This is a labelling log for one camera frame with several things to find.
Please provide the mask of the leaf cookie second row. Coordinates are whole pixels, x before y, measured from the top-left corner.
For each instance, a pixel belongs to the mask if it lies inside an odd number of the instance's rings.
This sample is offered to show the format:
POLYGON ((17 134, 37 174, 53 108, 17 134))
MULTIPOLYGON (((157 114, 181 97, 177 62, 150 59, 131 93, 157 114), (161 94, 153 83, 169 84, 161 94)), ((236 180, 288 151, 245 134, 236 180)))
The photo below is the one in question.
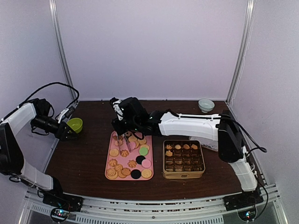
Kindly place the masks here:
POLYGON ((168 156, 168 157, 171 157, 171 156, 173 156, 173 152, 168 150, 168 151, 165 152, 165 155, 168 156))

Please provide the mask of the metal serving tongs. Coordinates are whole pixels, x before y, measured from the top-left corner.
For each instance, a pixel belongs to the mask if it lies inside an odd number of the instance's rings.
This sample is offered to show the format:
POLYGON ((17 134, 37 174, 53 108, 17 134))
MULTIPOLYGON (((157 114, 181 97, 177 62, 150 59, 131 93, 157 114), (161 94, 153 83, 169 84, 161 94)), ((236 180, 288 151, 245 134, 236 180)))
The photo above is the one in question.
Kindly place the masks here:
POLYGON ((132 133, 130 131, 127 131, 126 133, 124 133, 122 135, 117 135, 117 141, 118 141, 119 147, 121 146, 120 145, 120 140, 121 140, 122 143, 127 146, 127 149, 129 152, 131 152, 131 147, 130 147, 128 139, 131 135, 132 135, 132 133))

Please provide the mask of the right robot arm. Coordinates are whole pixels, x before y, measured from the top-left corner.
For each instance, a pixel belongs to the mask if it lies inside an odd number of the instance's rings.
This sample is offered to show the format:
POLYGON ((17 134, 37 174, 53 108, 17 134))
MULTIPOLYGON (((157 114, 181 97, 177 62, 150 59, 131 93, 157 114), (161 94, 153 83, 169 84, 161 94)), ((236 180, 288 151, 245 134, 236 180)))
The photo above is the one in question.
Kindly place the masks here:
POLYGON ((112 98, 110 105, 117 114, 112 126, 118 135, 139 132, 144 136, 180 135, 217 142, 219 158, 233 168, 241 184, 240 203, 249 206, 261 195, 257 176, 247 159, 245 130, 230 111, 207 116, 175 113, 170 109, 148 113, 135 97, 112 98))

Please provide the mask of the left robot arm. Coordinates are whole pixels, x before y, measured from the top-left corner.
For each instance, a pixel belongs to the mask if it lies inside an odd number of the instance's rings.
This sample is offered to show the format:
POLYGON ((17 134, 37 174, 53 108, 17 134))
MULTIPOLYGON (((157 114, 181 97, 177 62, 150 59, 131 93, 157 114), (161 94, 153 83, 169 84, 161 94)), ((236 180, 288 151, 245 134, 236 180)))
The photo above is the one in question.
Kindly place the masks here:
POLYGON ((43 136, 50 133, 59 140, 76 139, 77 134, 64 121, 75 108, 67 106, 53 118, 49 115, 52 105, 46 99, 35 98, 20 104, 0 121, 0 172, 8 175, 12 182, 22 182, 36 187, 47 194, 57 207, 67 203, 67 196, 59 180, 41 172, 32 162, 37 160, 33 153, 46 146, 32 139, 36 129, 42 129, 43 136))

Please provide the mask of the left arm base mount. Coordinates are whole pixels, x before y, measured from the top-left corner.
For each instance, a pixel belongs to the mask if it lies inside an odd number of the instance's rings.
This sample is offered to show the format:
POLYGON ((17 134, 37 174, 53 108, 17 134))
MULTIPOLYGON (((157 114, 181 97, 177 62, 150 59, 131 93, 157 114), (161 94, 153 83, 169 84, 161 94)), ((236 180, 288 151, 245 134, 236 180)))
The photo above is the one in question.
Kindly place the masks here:
POLYGON ((71 212, 80 212, 83 198, 79 196, 63 195, 63 198, 44 195, 43 203, 52 206, 50 218, 57 223, 64 222, 71 212))

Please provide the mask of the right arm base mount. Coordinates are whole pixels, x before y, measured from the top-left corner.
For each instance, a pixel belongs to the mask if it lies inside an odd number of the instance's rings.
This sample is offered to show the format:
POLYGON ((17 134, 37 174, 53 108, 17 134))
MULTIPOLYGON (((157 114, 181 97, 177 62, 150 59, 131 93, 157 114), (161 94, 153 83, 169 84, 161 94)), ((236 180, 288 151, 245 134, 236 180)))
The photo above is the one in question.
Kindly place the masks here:
POLYGON ((258 193, 242 192, 223 198, 226 211, 236 210, 238 217, 244 222, 253 222, 257 218, 256 205, 263 202, 258 193))

